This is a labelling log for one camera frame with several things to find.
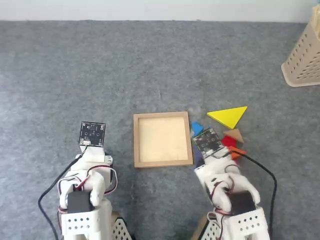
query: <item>white wall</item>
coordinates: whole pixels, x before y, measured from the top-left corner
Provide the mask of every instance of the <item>white wall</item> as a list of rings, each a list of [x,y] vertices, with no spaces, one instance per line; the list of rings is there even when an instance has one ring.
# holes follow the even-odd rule
[[[0,0],[0,20],[307,22],[317,0]]]

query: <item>yellow triangle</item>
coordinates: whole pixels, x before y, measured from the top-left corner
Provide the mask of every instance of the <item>yellow triangle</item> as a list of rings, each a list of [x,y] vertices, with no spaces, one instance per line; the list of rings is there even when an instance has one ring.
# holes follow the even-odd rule
[[[227,128],[234,129],[247,108],[247,106],[241,106],[220,111],[211,111],[206,114]]]

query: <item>perforated plastic container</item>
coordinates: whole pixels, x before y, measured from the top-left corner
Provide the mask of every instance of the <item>perforated plastic container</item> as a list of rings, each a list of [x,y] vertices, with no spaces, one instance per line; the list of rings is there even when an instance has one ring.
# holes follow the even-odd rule
[[[310,22],[281,69],[291,87],[320,84],[320,40]]]

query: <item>circuit board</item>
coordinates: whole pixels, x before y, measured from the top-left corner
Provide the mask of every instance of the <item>circuit board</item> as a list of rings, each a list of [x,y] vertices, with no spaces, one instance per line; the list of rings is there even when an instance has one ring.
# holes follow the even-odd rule
[[[105,123],[83,121],[81,123],[79,144],[82,146],[103,147],[105,131]]]
[[[224,147],[213,128],[207,128],[200,135],[194,137],[193,141],[204,159]]]

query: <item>gray carpet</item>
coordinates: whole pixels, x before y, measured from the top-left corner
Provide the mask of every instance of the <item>gray carpet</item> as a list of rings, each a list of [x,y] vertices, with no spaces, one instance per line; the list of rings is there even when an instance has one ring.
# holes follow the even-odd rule
[[[280,65],[304,24],[226,22],[0,22],[1,239],[53,234],[40,194],[79,153],[81,121],[106,122],[119,187],[113,209],[138,240],[186,240],[212,209],[193,166],[135,169],[133,114],[248,106],[238,123],[247,154],[279,189],[275,240],[320,236],[318,86],[291,88]],[[243,173],[269,216],[271,178]],[[44,199],[55,226],[56,188]]]

